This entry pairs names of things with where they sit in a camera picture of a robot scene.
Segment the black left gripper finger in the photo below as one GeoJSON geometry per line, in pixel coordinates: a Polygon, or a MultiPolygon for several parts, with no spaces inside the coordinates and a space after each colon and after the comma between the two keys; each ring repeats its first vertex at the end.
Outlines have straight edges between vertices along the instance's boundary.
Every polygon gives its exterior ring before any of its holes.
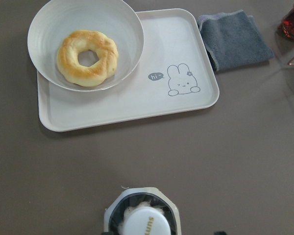
{"type": "Polygon", "coordinates": [[[217,232],[214,232],[214,235],[226,235],[226,232],[224,232],[224,231],[217,231],[217,232]]]}

